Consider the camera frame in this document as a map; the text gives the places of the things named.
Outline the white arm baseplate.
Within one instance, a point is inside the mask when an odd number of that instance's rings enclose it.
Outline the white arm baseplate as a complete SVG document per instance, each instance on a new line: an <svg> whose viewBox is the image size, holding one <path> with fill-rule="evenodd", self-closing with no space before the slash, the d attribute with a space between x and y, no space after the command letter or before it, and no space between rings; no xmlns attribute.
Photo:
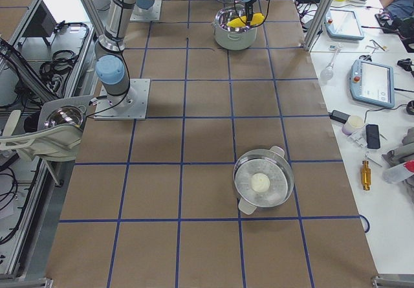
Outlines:
<svg viewBox="0 0 414 288"><path fill-rule="evenodd" d="M161 6L161 0L136 0L130 21L157 22L160 19Z"/></svg>
<svg viewBox="0 0 414 288"><path fill-rule="evenodd" d="M93 112L95 120L145 120L150 90L150 79L130 79L129 92L126 97L107 95L104 86L101 86L100 96Z"/></svg>

